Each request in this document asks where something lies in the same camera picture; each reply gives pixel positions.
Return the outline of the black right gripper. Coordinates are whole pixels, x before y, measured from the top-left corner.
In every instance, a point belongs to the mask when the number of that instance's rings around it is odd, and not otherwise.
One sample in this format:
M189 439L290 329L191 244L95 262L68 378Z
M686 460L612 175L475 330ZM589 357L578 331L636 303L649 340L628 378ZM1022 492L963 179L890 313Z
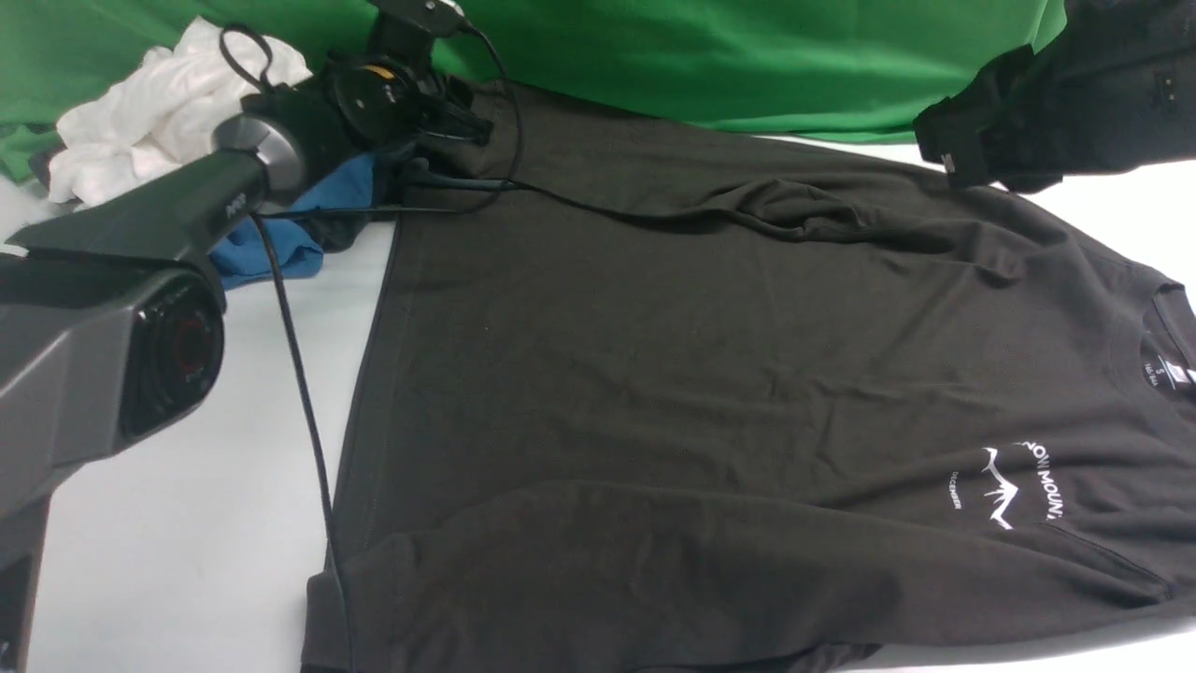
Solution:
M1035 194L1067 176L1195 157L1195 5L1068 1L1042 50L1003 53L914 120L956 189Z

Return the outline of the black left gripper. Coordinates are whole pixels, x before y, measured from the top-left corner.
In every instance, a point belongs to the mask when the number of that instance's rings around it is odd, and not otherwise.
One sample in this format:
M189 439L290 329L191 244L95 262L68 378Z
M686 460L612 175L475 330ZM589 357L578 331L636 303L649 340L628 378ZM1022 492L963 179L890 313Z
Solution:
M486 146L494 123L471 109L472 91L453 78L431 78L405 85L399 103L403 131L431 139Z

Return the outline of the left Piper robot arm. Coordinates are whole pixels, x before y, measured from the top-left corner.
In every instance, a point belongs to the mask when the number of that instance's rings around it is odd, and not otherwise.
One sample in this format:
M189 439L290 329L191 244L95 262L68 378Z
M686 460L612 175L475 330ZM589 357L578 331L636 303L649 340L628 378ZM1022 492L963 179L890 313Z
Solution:
M360 154L487 142L492 123L471 103L463 82L384 56L329 63L295 86L258 80L208 157L4 243L5 672L26 668L51 494L214 386L226 302L212 249Z

